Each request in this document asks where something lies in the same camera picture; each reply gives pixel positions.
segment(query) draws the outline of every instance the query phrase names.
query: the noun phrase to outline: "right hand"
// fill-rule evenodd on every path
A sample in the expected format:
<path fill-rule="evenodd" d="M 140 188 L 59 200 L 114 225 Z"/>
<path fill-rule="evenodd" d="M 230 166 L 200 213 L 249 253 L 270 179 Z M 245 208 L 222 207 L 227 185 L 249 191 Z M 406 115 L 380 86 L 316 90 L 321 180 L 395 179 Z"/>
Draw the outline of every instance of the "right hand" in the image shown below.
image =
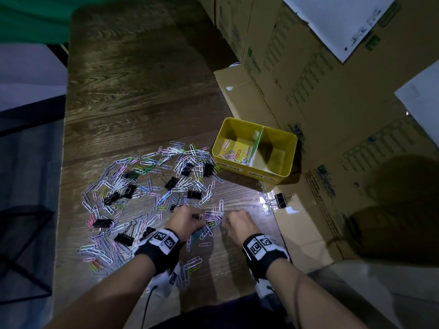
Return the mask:
<path fill-rule="evenodd" d="M 250 214 L 245 210 L 234 210 L 226 213 L 222 218 L 222 225 L 229 232 L 229 236 L 240 247 L 244 241 L 256 233 L 261 233 Z"/>

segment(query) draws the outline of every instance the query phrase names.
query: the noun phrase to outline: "yellow box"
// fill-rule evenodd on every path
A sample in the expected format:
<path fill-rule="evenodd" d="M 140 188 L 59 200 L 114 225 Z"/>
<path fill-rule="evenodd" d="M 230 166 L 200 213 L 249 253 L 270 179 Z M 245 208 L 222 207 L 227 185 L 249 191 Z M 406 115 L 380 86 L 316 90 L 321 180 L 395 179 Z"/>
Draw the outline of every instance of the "yellow box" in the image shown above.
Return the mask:
<path fill-rule="evenodd" d="M 277 185 L 291 172 L 296 146 L 293 133 L 228 117 L 222 123 L 212 155 L 221 168 Z M 224 158 L 227 154 L 248 164 Z"/>

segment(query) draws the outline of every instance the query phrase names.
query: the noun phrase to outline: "forearm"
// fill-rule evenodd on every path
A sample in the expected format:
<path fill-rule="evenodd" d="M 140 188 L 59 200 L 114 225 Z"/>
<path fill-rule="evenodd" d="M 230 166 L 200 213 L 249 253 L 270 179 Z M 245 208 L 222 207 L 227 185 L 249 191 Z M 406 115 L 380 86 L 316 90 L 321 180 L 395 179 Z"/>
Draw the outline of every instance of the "forearm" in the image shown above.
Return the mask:
<path fill-rule="evenodd" d="M 285 259 L 266 273 L 297 328 L 367 328 L 327 291 Z"/>
<path fill-rule="evenodd" d="M 137 255 L 67 307 L 46 328 L 122 328 L 154 274 L 151 259 Z"/>

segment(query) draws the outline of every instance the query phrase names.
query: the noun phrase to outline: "label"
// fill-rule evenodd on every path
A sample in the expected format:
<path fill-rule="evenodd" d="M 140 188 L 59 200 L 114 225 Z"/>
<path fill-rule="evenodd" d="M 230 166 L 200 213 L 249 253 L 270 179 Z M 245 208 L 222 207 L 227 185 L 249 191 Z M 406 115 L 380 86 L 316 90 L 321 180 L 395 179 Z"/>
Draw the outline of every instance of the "label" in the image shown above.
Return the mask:
<path fill-rule="evenodd" d="M 259 174 L 253 173 L 253 172 L 247 172 L 247 174 L 254 175 L 255 177 L 258 177 L 258 178 L 261 178 L 261 179 L 264 179 L 264 180 L 269 180 L 269 181 L 277 182 L 277 179 L 273 179 L 273 178 L 269 178 L 269 177 L 264 177 L 263 175 L 259 175 Z"/>
<path fill-rule="evenodd" d="M 218 162 L 216 162 L 216 164 L 217 164 L 217 165 L 224 166 L 224 167 L 227 167 L 227 168 L 231 168 L 232 170 L 235 170 L 235 171 L 240 171 L 240 172 L 242 172 L 242 168 L 238 168 L 238 167 L 235 167 L 235 166 L 230 166 L 230 165 L 226 165 L 226 164 L 218 163 Z"/>

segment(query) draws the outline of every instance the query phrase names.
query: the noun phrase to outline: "hand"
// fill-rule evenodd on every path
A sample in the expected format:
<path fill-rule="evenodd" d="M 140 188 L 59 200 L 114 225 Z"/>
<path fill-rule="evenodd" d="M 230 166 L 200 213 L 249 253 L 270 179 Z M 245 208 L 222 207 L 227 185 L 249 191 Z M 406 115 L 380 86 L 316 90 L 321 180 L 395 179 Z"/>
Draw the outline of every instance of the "hand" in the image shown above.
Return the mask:
<path fill-rule="evenodd" d="M 203 212 L 195 207 L 189 207 L 187 205 L 175 207 L 165 228 L 173 230 L 180 239 L 180 242 L 184 243 L 190 238 L 192 233 L 206 225 L 204 219 L 199 220 L 202 214 Z"/>
<path fill-rule="evenodd" d="M 225 214 L 222 225 L 229 231 L 229 236 L 240 247 L 245 239 L 256 233 L 261 233 L 250 214 L 245 210 L 235 210 Z"/>

